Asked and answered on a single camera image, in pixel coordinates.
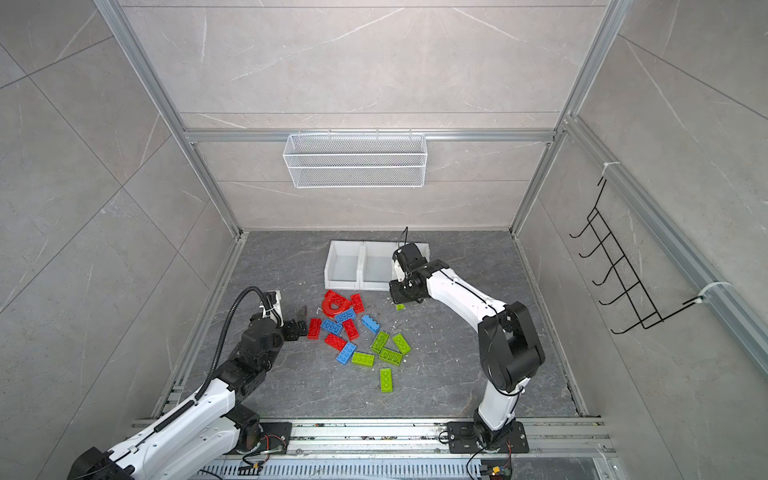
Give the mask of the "green lego brick bottom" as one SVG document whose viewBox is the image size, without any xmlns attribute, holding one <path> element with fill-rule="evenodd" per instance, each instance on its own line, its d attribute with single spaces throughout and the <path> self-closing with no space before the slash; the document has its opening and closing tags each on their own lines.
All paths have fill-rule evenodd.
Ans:
<svg viewBox="0 0 768 480">
<path fill-rule="evenodd" d="M 392 393 L 394 390 L 393 376 L 390 368 L 381 368 L 379 370 L 380 391 L 382 393 Z"/>
</svg>

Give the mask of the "red lego brick top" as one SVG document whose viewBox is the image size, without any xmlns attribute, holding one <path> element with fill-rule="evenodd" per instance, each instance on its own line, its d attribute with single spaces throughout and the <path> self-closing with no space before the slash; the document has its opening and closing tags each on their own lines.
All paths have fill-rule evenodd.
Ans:
<svg viewBox="0 0 768 480">
<path fill-rule="evenodd" d="M 350 302 L 352 304 L 353 310 L 356 314 L 363 313 L 365 311 L 362 298 L 359 294 L 352 294 L 350 296 Z"/>
</svg>

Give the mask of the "white left bin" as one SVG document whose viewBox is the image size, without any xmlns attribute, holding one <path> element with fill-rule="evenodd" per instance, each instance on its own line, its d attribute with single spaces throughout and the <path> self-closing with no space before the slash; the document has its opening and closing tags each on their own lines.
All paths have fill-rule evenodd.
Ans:
<svg viewBox="0 0 768 480">
<path fill-rule="evenodd" d="M 327 290 L 357 290 L 363 241 L 332 240 L 324 267 Z"/>
</svg>

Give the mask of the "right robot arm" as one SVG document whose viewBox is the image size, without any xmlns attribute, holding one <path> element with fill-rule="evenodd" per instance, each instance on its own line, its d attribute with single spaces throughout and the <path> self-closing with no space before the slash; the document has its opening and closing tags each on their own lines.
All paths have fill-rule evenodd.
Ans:
<svg viewBox="0 0 768 480">
<path fill-rule="evenodd" d="M 439 260 L 395 260 L 393 269 L 396 278 L 389 289 L 394 302 L 439 301 L 476 331 L 487 384 L 474 414 L 474 431 L 484 442 L 499 437 L 514 421 L 518 401 L 546 359 L 527 306 L 486 295 Z"/>
</svg>

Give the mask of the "red lego brick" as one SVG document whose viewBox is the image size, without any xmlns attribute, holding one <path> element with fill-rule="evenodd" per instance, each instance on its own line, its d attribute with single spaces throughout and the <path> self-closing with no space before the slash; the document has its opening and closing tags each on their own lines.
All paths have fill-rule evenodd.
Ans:
<svg viewBox="0 0 768 480">
<path fill-rule="evenodd" d="M 325 337 L 324 342 L 339 352 L 341 352 L 347 345 L 346 340 L 333 333 L 329 333 Z"/>
<path fill-rule="evenodd" d="M 353 319 L 347 319 L 342 322 L 342 326 L 350 341 L 354 341 L 359 338 L 360 334 L 355 326 Z"/>
<path fill-rule="evenodd" d="M 310 320 L 307 338 L 310 340 L 318 340 L 322 327 L 322 320 L 320 318 L 312 318 Z"/>
<path fill-rule="evenodd" d="M 350 296 L 350 302 L 352 304 L 353 310 L 356 314 L 363 313 L 365 311 L 362 298 L 359 294 L 352 294 Z"/>
</svg>

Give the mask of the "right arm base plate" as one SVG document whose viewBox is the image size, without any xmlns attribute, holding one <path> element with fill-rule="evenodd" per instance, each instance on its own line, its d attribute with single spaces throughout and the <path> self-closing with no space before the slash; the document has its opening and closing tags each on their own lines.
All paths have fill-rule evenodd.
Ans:
<svg viewBox="0 0 768 480">
<path fill-rule="evenodd" d="M 449 422 L 446 424 L 449 451 L 452 454 L 529 453 L 524 426 L 514 420 L 498 431 L 488 430 L 482 422 Z"/>
</svg>

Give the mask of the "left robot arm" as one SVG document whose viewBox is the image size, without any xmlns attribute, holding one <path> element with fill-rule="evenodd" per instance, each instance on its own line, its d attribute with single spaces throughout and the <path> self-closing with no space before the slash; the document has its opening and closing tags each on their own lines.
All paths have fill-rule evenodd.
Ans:
<svg viewBox="0 0 768 480">
<path fill-rule="evenodd" d="M 250 286 L 236 300 L 242 302 L 250 293 L 258 295 L 260 311 L 251 316 L 228 357 L 222 355 L 226 338 L 219 338 L 202 385 L 126 440 L 81 454 L 69 478 L 189 479 L 227 453 L 248 457 L 286 451 L 290 426 L 263 427 L 244 401 L 264 382 L 284 343 L 297 340 L 306 329 L 283 319 L 279 292 Z"/>
</svg>

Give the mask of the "blue lego brick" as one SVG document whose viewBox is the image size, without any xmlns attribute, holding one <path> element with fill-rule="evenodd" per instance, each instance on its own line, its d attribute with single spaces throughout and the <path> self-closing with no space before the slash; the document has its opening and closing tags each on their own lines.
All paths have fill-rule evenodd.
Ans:
<svg viewBox="0 0 768 480">
<path fill-rule="evenodd" d="M 374 320 L 370 315 L 364 314 L 361 317 L 361 323 L 364 327 L 370 330 L 373 334 L 378 334 L 381 331 L 380 324 Z"/>
<path fill-rule="evenodd" d="M 323 319 L 321 322 L 321 329 L 330 334 L 339 335 L 343 327 L 340 323 L 333 320 Z"/>
<path fill-rule="evenodd" d="M 338 323 L 343 323 L 347 320 L 354 320 L 357 317 L 357 313 L 355 312 L 353 307 L 349 307 L 348 309 L 339 312 L 334 316 L 334 320 Z"/>
<path fill-rule="evenodd" d="M 338 353 L 336 356 L 336 360 L 342 364 L 346 365 L 353 357 L 354 353 L 356 352 L 357 346 L 352 342 L 347 342 L 342 350 Z"/>
</svg>

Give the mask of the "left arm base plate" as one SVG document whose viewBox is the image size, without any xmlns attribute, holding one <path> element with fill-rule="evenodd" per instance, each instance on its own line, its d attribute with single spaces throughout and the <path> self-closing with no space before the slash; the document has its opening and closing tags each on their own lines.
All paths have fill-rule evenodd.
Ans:
<svg viewBox="0 0 768 480">
<path fill-rule="evenodd" d="M 291 422 L 268 421 L 254 424 L 240 434 L 235 449 L 241 455 L 286 453 L 292 429 Z"/>
</svg>

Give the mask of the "aluminium rail front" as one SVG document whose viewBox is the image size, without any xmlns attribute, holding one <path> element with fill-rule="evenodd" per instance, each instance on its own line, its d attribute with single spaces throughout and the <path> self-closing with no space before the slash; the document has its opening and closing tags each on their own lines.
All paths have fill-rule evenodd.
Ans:
<svg viewBox="0 0 768 480">
<path fill-rule="evenodd" d="M 286 453 L 246 454 L 252 459 L 268 455 L 275 459 L 311 458 L 431 458 L 506 460 L 517 457 L 610 458 L 616 455 L 603 421 L 597 418 L 524 418 L 520 421 L 530 446 L 529 453 L 452 454 L 446 424 L 468 419 L 268 419 L 293 424 Z M 206 459 L 241 458 L 235 449 L 239 434 L 225 419 L 192 435 L 191 444 L 201 446 Z"/>
</svg>

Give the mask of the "white middle bin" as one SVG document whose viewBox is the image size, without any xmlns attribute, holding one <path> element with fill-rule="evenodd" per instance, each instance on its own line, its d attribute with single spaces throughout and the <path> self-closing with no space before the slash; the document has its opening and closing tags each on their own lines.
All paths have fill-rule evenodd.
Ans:
<svg viewBox="0 0 768 480">
<path fill-rule="evenodd" d="M 386 292 L 389 283 L 396 280 L 393 253 L 395 242 L 364 241 L 360 250 L 358 267 L 359 289 L 362 291 Z"/>
</svg>

